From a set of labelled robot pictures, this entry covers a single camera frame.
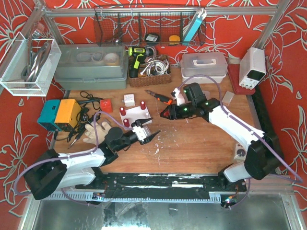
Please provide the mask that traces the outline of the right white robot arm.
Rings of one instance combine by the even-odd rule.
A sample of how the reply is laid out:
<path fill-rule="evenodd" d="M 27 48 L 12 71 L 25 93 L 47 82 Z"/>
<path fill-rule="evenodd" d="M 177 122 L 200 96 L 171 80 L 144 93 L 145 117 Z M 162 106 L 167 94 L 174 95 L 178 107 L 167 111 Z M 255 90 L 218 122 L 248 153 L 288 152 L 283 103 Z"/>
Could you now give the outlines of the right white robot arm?
<path fill-rule="evenodd" d="M 207 99 L 197 83 L 188 84 L 183 91 L 188 101 L 180 105 L 168 105 L 160 113 L 162 118 L 180 120 L 201 117 L 229 134 L 247 152 L 244 162 L 232 164 L 220 171 L 223 182 L 234 183 L 247 178 L 262 180 L 281 165 L 283 153 L 276 134 L 250 126 L 218 99 Z"/>

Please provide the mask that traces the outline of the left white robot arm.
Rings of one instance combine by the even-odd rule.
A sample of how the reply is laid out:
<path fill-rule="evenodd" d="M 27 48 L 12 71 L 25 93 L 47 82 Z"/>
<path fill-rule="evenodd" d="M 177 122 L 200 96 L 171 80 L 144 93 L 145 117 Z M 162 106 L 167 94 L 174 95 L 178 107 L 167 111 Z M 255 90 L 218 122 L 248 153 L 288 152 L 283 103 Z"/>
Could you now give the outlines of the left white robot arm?
<path fill-rule="evenodd" d="M 145 123 L 151 118 L 137 119 L 131 130 L 124 133 L 121 128 L 111 128 L 96 149 L 71 154 L 46 151 L 23 177 L 36 200 L 42 200 L 55 191 L 75 185 L 88 185 L 97 177 L 94 168 L 109 165 L 118 158 L 118 152 L 139 142 L 147 144 L 158 134 L 151 133 Z"/>

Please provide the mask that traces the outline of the orange black handled pliers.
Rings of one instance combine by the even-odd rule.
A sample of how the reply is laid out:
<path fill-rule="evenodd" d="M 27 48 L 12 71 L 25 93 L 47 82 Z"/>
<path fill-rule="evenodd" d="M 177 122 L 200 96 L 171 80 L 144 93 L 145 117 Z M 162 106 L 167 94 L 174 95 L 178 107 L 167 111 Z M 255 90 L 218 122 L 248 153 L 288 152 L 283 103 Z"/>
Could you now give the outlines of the orange black handled pliers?
<path fill-rule="evenodd" d="M 152 97 L 156 98 L 157 100 L 167 104 L 167 105 L 170 105 L 173 100 L 165 95 L 162 95 L 162 94 L 159 94 L 159 93 L 155 93 L 151 90 L 144 90 L 147 94 L 151 95 Z"/>

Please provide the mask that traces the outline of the white peg base plate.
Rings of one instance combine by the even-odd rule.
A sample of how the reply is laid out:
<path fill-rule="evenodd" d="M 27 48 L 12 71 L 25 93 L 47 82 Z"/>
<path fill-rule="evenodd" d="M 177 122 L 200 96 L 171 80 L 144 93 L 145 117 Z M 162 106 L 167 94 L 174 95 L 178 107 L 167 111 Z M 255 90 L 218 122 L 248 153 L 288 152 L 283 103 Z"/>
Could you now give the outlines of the white peg base plate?
<path fill-rule="evenodd" d="M 134 108 L 131 108 L 131 109 L 125 109 L 126 110 L 126 116 L 121 116 L 120 115 L 120 118 L 122 120 L 122 123 L 123 123 L 123 120 L 125 118 L 127 118 L 130 122 L 130 127 L 131 128 L 131 124 L 133 122 L 135 122 L 135 120 L 137 119 L 142 119 L 142 118 L 149 118 L 151 117 L 150 116 L 150 113 L 148 111 L 148 108 L 146 106 L 146 109 L 145 110 L 141 110 L 140 106 L 137 106 L 137 107 L 134 107 Z"/>

